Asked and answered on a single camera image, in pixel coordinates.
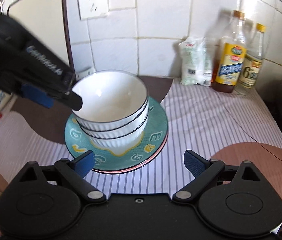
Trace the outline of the white ribbed bowl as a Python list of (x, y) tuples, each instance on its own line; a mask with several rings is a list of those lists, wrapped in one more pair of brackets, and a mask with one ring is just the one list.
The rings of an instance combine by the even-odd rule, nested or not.
[(131, 117), (148, 99), (148, 90), (137, 76), (119, 70), (105, 70), (78, 81), (72, 91), (82, 99), (73, 113), (95, 124)]
[(90, 142), (92, 142), (93, 146), (103, 150), (107, 150), (112, 155), (118, 157), (123, 156), (129, 150), (135, 148), (142, 141), (144, 136), (144, 129), (146, 127), (147, 122), (148, 115), (139, 127), (127, 133), (127, 135), (122, 135), (113, 139), (97, 139), (91, 135), (89, 135), (88, 137)]
[(148, 116), (149, 98), (142, 107), (127, 118), (113, 122), (91, 122), (75, 116), (76, 122), (89, 136), (97, 139), (114, 139), (125, 136), (138, 129)]

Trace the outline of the teal fried egg plate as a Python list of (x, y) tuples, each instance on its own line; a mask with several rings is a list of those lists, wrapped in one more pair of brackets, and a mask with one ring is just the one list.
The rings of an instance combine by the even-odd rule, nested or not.
[(150, 97), (145, 122), (129, 135), (117, 139), (94, 139), (81, 129), (71, 114), (66, 122), (64, 138), (74, 158), (88, 150), (94, 152), (94, 171), (125, 173), (144, 166), (159, 155), (168, 138), (168, 119), (160, 103)]

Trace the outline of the pink rabbit plate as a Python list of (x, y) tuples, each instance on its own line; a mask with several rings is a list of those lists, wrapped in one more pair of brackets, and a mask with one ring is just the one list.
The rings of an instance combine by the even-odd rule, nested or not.
[(165, 133), (163, 139), (150, 140), (144, 136), (140, 143), (121, 157), (115, 157), (108, 162), (108, 156), (95, 153), (94, 172), (101, 174), (123, 174), (135, 171), (144, 165), (152, 162), (164, 148), (168, 139), (168, 132)]

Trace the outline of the white cutting board stand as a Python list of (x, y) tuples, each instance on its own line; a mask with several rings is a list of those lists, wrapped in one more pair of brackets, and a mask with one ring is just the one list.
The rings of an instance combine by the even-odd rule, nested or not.
[(88, 75), (91, 75), (93, 73), (95, 73), (96, 70), (94, 67), (88, 67), (84, 70), (81, 70), (80, 72), (76, 72), (76, 79), (77, 80), (81, 80), (82, 78), (88, 76)]

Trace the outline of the striped tablecloth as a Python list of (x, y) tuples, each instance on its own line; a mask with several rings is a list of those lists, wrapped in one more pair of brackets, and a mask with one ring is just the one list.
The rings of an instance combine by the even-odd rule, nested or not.
[[(222, 94), (202, 86), (172, 84), (162, 100), (169, 136), (148, 165), (126, 174), (89, 172), (86, 180), (109, 193), (173, 194), (192, 179), (183, 154), (191, 149), (229, 165), (252, 161), (282, 198), (282, 133), (257, 92)], [(65, 145), (30, 128), (16, 112), (0, 120), (0, 172), (10, 181), (28, 161), (51, 165), (69, 157)]]

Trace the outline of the white cutting board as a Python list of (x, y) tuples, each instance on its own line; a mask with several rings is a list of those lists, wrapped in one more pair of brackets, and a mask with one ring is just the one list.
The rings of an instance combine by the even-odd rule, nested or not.
[(7, 14), (74, 70), (66, 0), (17, 0)]

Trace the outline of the white salt bag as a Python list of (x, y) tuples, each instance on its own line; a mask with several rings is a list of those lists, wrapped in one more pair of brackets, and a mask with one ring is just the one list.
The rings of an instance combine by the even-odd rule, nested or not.
[(215, 43), (214, 38), (189, 36), (178, 45), (182, 85), (211, 85)]

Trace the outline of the cooking wine bottle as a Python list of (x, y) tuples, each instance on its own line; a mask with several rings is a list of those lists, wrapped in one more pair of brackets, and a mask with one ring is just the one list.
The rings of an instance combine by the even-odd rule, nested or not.
[(232, 93), (240, 76), (247, 51), (243, 19), (244, 13), (234, 10), (219, 39), (211, 81), (212, 89), (217, 92)]

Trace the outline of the white vinegar bottle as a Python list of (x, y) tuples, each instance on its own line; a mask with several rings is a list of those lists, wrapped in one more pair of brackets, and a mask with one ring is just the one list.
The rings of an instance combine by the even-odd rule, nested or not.
[(255, 33), (247, 48), (242, 71), (238, 79), (238, 85), (244, 90), (250, 90), (254, 87), (261, 70), (265, 32), (266, 27), (257, 23)]

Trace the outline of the white wall socket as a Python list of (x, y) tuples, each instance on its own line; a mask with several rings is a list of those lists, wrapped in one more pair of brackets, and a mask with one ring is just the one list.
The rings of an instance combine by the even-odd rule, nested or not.
[(78, 0), (80, 19), (88, 20), (108, 15), (108, 0)]

